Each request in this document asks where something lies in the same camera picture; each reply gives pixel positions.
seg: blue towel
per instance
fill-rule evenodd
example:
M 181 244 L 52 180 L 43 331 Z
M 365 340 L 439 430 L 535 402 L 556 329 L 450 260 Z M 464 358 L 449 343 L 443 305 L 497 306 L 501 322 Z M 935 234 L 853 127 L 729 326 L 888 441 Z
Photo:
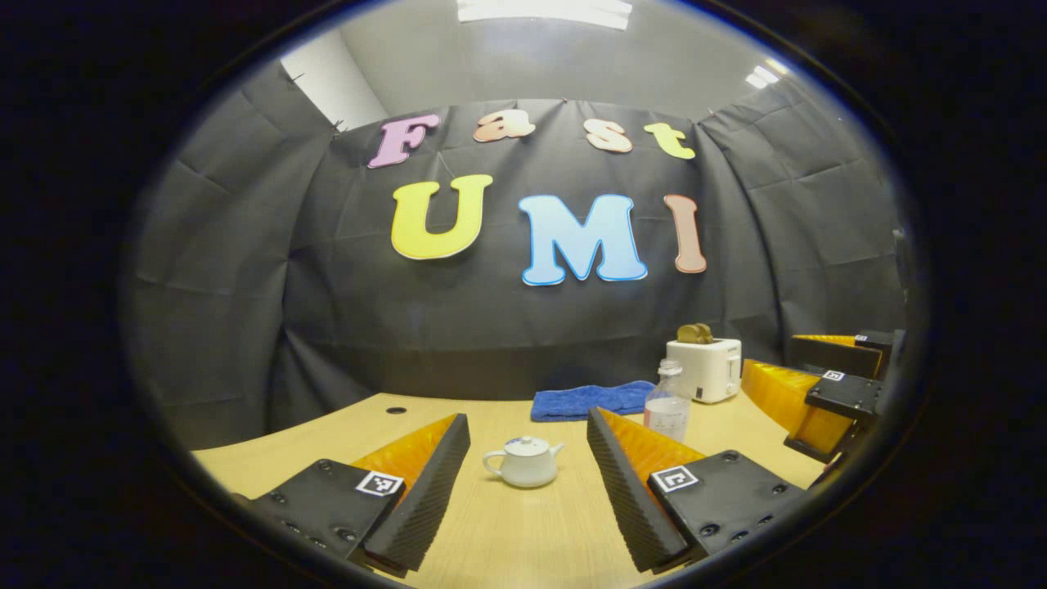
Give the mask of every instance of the blue towel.
M 588 385 L 566 391 L 538 391 L 531 407 L 532 422 L 579 422 L 588 417 L 588 410 L 602 407 L 619 415 L 642 413 L 647 393 L 654 385 L 633 381 L 618 387 Z

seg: bottle cap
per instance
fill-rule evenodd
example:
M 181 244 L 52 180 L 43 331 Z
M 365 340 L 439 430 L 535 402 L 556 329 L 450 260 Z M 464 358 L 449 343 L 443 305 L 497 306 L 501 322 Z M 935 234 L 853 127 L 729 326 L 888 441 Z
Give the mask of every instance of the bottle cap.
M 665 359 L 662 364 L 658 367 L 658 373 L 663 377 L 674 377 L 684 372 L 684 366 L 680 364 L 680 361 L 672 359 Z

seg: ceiling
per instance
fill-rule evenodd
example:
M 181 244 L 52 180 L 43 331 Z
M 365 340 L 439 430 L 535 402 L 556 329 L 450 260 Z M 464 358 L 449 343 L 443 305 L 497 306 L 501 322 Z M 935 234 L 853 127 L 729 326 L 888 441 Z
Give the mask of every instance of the ceiling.
M 626 30 L 555 19 L 460 23 L 456 0 L 358 14 L 341 39 L 389 116 L 473 100 L 565 97 L 692 119 L 755 91 L 772 56 L 689 6 L 632 0 Z

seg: ceiling light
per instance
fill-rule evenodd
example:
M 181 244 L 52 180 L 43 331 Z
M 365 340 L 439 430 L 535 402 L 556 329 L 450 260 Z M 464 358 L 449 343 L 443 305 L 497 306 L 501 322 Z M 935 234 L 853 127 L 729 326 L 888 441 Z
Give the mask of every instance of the ceiling light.
M 778 70 L 778 73 L 783 75 L 788 73 L 788 68 L 783 66 L 778 60 L 767 60 L 767 65 Z
M 544 18 L 625 30 L 632 6 L 621 0 L 458 0 L 459 22 Z
M 753 71 L 755 71 L 756 74 L 762 77 L 764 82 L 766 82 L 767 84 L 774 84 L 775 82 L 778 82 L 777 75 L 771 73 L 770 71 L 760 66 L 756 66 L 756 69 L 754 69 Z
M 749 82 L 750 84 L 756 86 L 757 88 L 763 88 L 767 85 L 767 83 L 764 82 L 762 77 L 756 75 L 755 73 L 750 73 L 749 77 L 745 78 L 745 82 Z

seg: black fabric backdrop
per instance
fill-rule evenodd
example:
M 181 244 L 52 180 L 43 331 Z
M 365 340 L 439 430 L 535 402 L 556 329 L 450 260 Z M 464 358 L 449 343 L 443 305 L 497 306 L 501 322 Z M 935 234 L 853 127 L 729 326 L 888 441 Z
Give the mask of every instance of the black fabric backdrop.
M 474 141 L 476 120 L 506 108 L 537 129 Z M 831 105 L 785 81 L 699 123 L 559 98 L 415 114 L 426 113 L 440 126 L 410 157 L 371 169 L 381 123 L 333 136 L 271 66 L 201 123 L 142 199 L 128 272 L 132 355 L 190 448 L 377 391 L 528 400 L 652 380 L 682 323 L 707 323 L 773 363 L 792 334 L 904 327 L 890 186 Z M 593 117 L 620 123 L 633 150 L 592 146 L 582 121 Z M 663 152 L 643 131 L 660 121 L 697 156 Z M 440 232 L 456 214 L 450 180 L 469 174 L 494 178 L 476 241 L 443 259 L 400 255 L 393 191 L 439 182 L 427 228 Z M 517 202 L 537 194 L 559 196 L 579 220 L 601 194 L 630 197 L 648 275 L 569 271 L 556 286 L 526 285 L 530 224 Z M 666 194 L 698 205 L 703 273 L 675 269 Z

